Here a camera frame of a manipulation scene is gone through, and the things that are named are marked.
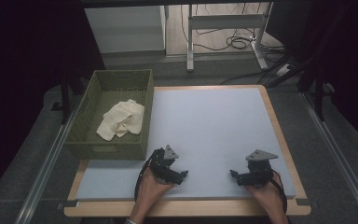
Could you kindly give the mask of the metal floor rail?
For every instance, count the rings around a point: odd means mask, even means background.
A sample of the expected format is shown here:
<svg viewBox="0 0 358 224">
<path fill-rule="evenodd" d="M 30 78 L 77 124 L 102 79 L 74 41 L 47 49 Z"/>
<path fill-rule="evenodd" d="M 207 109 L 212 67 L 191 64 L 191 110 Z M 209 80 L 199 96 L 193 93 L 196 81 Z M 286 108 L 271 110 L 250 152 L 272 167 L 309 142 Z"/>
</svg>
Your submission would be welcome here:
<svg viewBox="0 0 358 224">
<path fill-rule="evenodd" d="M 64 140 L 69 131 L 69 126 L 71 125 L 75 112 L 79 106 L 80 98 L 76 97 L 71 103 L 71 107 L 74 109 L 73 112 L 69 113 L 69 117 L 66 119 L 66 122 L 60 126 L 58 133 L 56 134 L 54 141 L 51 147 L 48 150 L 48 154 L 43 160 L 43 163 L 35 177 L 34 183 L 31 186 L 27 197 L 22 204 L 20 212 L 18 213 L 17 218 L 14 221 L 14 224 L 30 224 L 34 216 L 34 212 L 40 202 L 40 199 L 43 195 L 43 192 L 46 188 L 48 180 L 51 176 L 53 168 L 56 164 L 57 159 L 59 158 Z"/>
<path fill-rule="evenodd" d="M 328 150 L 330 151 L 330 154 L 332 155 L 332 158 L 335 161 L 338 170 L 341 172 L 355 201 L 358 203 L 358 177 L 355 175 L 355 172 L 350 167 L 348 161 L 346 160 L 344 154 L 342 153 L 340 147 L 338 146 L 336 139 L 331 134 L 327 125 L 325 124 L 324 121 L 320 119 L 320 117 L 314 111 L 314 103 L 312 102 L 311 98 L 304 92 L 301 92 L 299 96 L 304 101 L 310 113 L 310 117 L 313 120 L 316 128 L 318 129 Z"/>
</svg>

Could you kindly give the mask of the cream printed cloth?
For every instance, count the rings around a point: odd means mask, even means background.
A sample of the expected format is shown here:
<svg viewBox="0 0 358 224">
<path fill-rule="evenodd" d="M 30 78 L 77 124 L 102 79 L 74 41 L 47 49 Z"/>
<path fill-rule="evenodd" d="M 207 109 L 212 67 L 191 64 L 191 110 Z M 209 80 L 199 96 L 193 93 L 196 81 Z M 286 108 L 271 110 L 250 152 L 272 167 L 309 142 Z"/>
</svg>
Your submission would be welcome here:
<svg viewBox="0 0 358 224">
<path fill-rule="evenodd" d="M 129 99 L 119 102 L 103 114 L 103 120 L 96 133 L 105 141 L 126 133 L 139 134 L 143 126 L 145 107 Z"/>
</svg>

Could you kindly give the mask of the green woven basket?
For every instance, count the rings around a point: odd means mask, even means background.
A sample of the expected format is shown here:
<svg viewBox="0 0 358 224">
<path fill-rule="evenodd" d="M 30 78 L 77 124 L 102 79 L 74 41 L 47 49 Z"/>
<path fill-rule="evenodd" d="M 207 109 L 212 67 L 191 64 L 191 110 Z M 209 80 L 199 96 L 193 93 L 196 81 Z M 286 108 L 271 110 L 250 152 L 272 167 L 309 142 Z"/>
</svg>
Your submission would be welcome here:
<svg viewBox="0 0 358 224">
<path fill-rule="evenodd" d="M 146 157 L 154 96 L 150 70 L 97 70 L 89 81 L 64 142 L 83 160 L 139 160 Z M 105 141 L 97 134 L 103 114 L 119 102 L 145 107 L 142 130 Z"/>
</svg>

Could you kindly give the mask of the person's left hand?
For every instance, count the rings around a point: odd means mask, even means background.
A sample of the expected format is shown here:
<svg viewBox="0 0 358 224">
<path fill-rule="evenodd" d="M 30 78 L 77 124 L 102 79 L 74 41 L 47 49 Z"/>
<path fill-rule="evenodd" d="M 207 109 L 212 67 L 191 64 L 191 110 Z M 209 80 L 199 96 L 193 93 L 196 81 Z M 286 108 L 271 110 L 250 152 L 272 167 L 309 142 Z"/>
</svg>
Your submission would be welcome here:
<svg viewBox="0 0 358 224">
<path fill-rule="evenodd" d="M 147 168 L 141 177 L 133 212 L 136 215 L 146 215 L 152 206 L 172 188 L 173 184 L 159 183 L 153 172 Z"/>
</svg>

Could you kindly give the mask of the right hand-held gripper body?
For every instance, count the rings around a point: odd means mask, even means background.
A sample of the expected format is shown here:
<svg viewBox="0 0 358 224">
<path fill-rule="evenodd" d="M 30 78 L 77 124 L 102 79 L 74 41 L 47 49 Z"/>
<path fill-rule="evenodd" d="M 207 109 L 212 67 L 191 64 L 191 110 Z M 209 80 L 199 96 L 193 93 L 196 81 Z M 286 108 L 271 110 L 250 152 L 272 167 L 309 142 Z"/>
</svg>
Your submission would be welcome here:
<svg viewBox="0 0 358 224">
<path fill-rule="evenodd" d="M 278 159 L 278 156 L 260 149 L 256 149 L 246 157 L 249 169 L 247 178 L 256 179 L 254 187 L 261 188 L 272 179 L 273 173 L 269 161 L 274 159 Z"/>
</svg>

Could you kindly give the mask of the grey metal desk frame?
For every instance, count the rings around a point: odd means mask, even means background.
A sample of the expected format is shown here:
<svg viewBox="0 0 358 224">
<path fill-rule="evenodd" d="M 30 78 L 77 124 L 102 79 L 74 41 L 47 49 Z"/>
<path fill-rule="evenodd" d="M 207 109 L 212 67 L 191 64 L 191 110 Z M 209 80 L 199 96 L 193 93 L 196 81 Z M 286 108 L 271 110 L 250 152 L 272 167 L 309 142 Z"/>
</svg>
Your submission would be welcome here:
<svg viewBox="0 0 358 224">
<path fill-rule="evenodd" d="M 194 16 L 192 6 L 188 6 L 187 18 L 187 52 L 186 52 L 186 70 L 194 71 L 194 30 L 209 29 L 239 29 L 239 28 L 255 28 L 257 33 L 251 41 L 251 47 L 255 54 L 261 70 L 267 70 L 268 65 L 261 53 L 260 46 L 263 34 L 269 19 L 269 13 L 272 3 L 268 2 L 267 7 L 262 13 L 241 14 L 241 15 L 212 15 L 212 16 Z"/>
</svg>

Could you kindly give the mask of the white power strip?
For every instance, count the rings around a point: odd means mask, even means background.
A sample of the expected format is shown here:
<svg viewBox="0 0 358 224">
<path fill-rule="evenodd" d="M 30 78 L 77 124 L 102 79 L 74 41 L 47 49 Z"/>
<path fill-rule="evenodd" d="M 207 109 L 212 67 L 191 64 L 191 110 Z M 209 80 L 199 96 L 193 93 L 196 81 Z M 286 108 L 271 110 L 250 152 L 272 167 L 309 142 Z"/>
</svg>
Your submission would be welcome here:
<svg viewBox="0 0 358 224">
<path fill-rule="evenodd" d="M 291 69 L 293 68 L 293 66 L 289 63 L 283 65 L 277 72 L 276 72 L 276 76 L 277 77 L 281 77 L 283 75 L 285 75 L 286 73 L 288 73 Z"/>
</svg>

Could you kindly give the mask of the person's right hand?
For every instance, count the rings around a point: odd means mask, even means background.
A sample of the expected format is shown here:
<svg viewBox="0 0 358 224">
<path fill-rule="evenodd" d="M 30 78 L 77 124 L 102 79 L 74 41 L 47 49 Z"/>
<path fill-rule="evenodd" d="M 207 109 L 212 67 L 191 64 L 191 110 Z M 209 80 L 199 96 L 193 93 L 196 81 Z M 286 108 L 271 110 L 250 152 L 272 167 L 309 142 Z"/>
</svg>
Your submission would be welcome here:
<svg viewBox="0 0 358 224">
<path fill-rule="evenodd" d="M 283 215 L 283 200 L 277 187 L 268 182 L 262 188 L 248 186 L 246 188 L 269 216 Z"/>
</svg>

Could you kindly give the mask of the black metal stand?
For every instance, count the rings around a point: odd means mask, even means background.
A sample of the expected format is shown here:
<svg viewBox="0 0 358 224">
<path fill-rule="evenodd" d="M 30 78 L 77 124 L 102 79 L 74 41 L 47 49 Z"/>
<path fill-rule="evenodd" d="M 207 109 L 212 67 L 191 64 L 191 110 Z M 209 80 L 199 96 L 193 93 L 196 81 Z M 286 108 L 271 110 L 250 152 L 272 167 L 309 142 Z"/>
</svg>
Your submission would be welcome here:
<svg viewBox="0 0 358 224">
<path fill-rule="evenodd" d="M 85 88 L 81 82 L 80 77 L 73 76 L 65 71 L 60 72 L 60 79 L 62 101 L 60 103 L 55 102 L 51 108 L 51 111 L 61 111 L 62 124 L 65 124 L 70 115 L 69 91 L 72 91 L 75 95 L 80 95 L 84 92 Z"/>
<path fill-rule="evenodd" d="M 303 75 L 297 82 L 296 87 L 300 92 L 304 92 L 308 91 L 311 85 L 314 85 L 313 111 L 319 120 L 324 121 L 323 99 L 326 96 L 324 92 L 324 74 L 320 65 L 320 59 L 317 56 L 310 57 L 305 62 L 290 69 L 284 75 L 277 77 L 267 84 L 267 88 L 276 87 L 301 72 L 303 72 Z"/>
</svg>

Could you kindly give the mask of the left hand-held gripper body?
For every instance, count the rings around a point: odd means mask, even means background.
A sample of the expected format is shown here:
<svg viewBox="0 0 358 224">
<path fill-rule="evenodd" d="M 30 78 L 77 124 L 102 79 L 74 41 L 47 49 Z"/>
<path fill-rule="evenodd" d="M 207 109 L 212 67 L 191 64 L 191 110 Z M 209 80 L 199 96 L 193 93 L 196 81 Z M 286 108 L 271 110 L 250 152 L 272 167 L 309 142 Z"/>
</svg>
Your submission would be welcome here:
<svg viewBox="0 0 358 224">
<path fill-rule="evenodd" d="M 179 156 L 174 152 L 170 145 L 165 148 L 155 149 L 152 153 L 149 167 L 152 173 L 161 184 L 168 184 L 168 177 L 175 177 L 175 171 L 171 169 L 171 165 Z"/>
</svg>

